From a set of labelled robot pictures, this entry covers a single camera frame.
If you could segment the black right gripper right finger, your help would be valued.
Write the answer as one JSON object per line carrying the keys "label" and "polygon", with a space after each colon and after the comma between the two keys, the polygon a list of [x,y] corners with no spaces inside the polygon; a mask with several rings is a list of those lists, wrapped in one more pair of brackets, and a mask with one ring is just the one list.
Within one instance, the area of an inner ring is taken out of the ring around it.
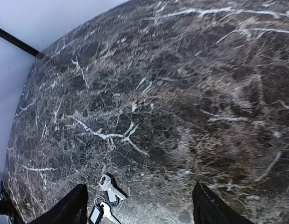
{"label": "black right gripper right finger", "polygon": [[230,208],[205,184],[197,182],[193,192],[193,217],[196,224],[253,224]]}

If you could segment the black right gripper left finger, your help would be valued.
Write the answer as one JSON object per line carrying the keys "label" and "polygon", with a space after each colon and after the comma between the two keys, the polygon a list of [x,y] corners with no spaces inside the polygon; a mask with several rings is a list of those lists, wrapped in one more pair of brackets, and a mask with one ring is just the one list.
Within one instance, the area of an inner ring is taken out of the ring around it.
{"label": "black right gripper left finger", "polygon": [[86,224],[87,204],[87,186],[78,184],[50,210],[30,224]]}

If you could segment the metal keyring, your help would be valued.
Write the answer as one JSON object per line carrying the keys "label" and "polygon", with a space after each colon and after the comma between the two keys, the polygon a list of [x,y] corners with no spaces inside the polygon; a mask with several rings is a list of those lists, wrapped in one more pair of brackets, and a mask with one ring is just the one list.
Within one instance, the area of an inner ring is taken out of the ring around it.
{"label": "metal keyring", "polygon": [[102,196],[102,195],[97,195],[97,196],[94,198],[94,200],[93,200],[94,206],[95,206],[96,208],[100,207],[100,204],[101,204],[102,202],[106,202],[105,197]]}

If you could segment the black frame post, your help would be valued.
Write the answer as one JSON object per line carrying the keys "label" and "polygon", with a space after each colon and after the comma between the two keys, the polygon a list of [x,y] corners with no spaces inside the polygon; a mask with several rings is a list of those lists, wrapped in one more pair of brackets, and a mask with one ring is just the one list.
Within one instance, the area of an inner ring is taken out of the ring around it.
{"label": "black frame post", "polygon": [[37,49],[33,48],[32,46],[21,41],[17,37],[11,35],[10,33],[8,33],[7,31],[5,31],[1,28],[0,28],[0,37],[3,38],[4,40],[8,41],[9,43],[15,45],[16,47],[24,50],[25,52],[33,55],[34,57],[36,57],[40,53],[40,51],[38,51]]}

